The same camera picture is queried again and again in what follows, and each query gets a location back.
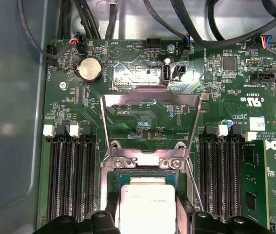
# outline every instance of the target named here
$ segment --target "blue wire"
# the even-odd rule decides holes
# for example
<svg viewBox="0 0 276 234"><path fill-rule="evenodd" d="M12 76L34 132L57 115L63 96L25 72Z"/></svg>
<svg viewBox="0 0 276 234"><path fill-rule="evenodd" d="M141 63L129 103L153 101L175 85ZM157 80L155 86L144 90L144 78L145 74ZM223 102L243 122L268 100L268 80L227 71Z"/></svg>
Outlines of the blue wire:
<svg viewBox="0 0 276 234"><path fill-rule="evenodd" d="M185 38L187 39L187 45L189 45L189 44L190 44L190 39L189 39L189 37L188 37L188 36L185 36Z"/></svg>
<svg viewBox="0 0 276 234"><path fill-rule="evenodd" d="M270 41L271 38L272 38L272 36L269 36L269 37L267 38L267 40L266 40L266 47L268 47L269 41Z"/></svg>

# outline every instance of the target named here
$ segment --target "capacitor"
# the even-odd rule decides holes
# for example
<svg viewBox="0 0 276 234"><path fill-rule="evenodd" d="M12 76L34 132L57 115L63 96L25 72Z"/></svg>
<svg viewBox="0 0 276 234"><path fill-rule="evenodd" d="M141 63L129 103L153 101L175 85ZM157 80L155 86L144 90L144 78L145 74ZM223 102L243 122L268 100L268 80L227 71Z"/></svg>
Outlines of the capacitor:
<svg viewBox="0 0 276 234"><path fill-rule="evenodd" d="M85 83L93 84L101 80L103 66L96 58L85 58L79 65L75 65L74 73Z"/></svg>

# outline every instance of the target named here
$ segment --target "black ram slot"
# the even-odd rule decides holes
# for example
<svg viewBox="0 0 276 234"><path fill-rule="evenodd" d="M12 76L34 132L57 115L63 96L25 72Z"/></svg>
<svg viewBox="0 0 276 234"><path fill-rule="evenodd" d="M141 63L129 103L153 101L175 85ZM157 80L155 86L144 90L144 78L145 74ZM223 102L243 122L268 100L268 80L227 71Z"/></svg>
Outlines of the black ram slot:
<svg viewBox="0 0 276 234"><path fill-rule="evenodd" d="M222 160L222 169L223 169L223 204L222 204L222 209L223 209L223 218L222 222L227 221L228 219L228 209L229 209L229 182L228 182L228 175L229 175L229 167L228 167L228 143L224 142L221 143L221 160Z"/></svg>
<svg viewBox="0 0 276 234"><path fill-rule="evenodd" d="M83 158L84 146L81 142L73 143L72 150L73 160L73 200L72 200L72 216L76 220L81 218L82 204L82 182L83 182Z"/></svg>
<svg viewBox="0 0 276 234"><path fill-rule="evenodd" d="M96 155L95 148L89 139L86 139L87 144L85 145L86 152L86 172L85 172L85 215L94 210L95 200L95 170L96 170Z"/></svg>
<svg viewBox="0 0 276 234"><path fill-rule="evenodd" d="M222 157L221 157L221 147L220 144L217 144L216 146L216 194L217 194L217 199L216 201L216 206L217 206L217 213L215 215L221 216L223 215L223 205L222 205L222 194L223 194L223 163L222 163Z"/></svg>

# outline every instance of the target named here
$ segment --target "sticker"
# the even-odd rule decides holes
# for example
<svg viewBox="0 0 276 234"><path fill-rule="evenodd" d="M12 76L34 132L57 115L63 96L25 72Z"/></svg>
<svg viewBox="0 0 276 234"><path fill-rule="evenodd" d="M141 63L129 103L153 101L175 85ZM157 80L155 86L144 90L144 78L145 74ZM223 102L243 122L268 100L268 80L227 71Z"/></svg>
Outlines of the sticker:
<svg viewBox="0 0 276 234"><path fill-rule="evenodd" d="M276 150L276 140L273 140L272 142L269 141L265 141L266 144L266 150L272 149L272 150Z"/></svg>
<svg viewBox="0 0 276 234"><path fill-rule="evenodd" d="M265 131L265 118L250 117L250 131Z"/></svg>

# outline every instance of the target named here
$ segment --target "ram slot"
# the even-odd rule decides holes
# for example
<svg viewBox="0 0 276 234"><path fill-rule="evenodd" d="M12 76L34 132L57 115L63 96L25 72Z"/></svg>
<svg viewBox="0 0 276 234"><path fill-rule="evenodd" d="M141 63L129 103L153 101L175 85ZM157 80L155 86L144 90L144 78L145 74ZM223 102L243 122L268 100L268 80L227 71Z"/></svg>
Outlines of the ram slot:
<svg viewBox="0 0 276 234"><path fill-rule="evenodd" d="M85 145L86 165L85 165L85 215L94 210L95 200L95 169L96 169L96 155L95 148L91 142Z"/></svg>
<svg viewBox="0 0 276 234"><path fill-rule="evenodd" d="M240 155L241 144L232 142L230 144L230 216L241 215L241 197L240 197Z"/></svg>
<svg viewBox="0 0 276 234"><path fill-rule="evenodd" d="M216 215L220 218L224 215L223 213L223 158L222 158L222 147L220 144L216 144Z"/></svg>
<svg viewBox="0 0 276 234"><path fill-rule="evenodd" d="M228 181L228 175L229 175L229 167L228 167L228 143L223 142L220 144L221 147L221 160L222 160L222 174L223 174L223 184L222 184L222 195L223 195L223 216L222 216L222 222L225 222L228 220L228 210L229 210L229 181Z"/></svg>
<svg viewBox="0 0 276 234"><path fill-rule="evenodd" d="M211 210L210 212L215 215L219 215L218 202L218 193L217 193L217 143L212 143L211 148Z"/></svg>
<svg viewBox="0 0 276 234"><path fill-rule="evenodd" d="M71 169L71 143L64 144L62 157L60 159L60 186L59 203L60 215L69 215L69 194L70 194L70 169Z"/></svg>
<svg viewBox="0 0 276 234"><path fill-rule="evenodd" d="M202 204L204 207L204 210L207 210L207 201L205 200L205 178L206 178L206 173L205 173L205 167L204 167L204 162L205 162L205 142L204 139L203 141L200 142L199 148L198 148L198 186L199 186L199 191L200 191L200 197L202 200Z"/></svg>
<svg viewBox="0 0 276 234"><path fill-rule="evenodd" d="M58 142L58 140L51 143L47 195L47 222L50 222L56 217L60 145L61 142Z"/></svg>
<svg viewBox="0 0 276 234"><path fill-rule="evenodd" d="M81 142L74 142L72 150L73 170L72 170L72 216L76 220L81 218L81 204L82 204L82 180L83 180L83 158L84 146Z"/></svg>

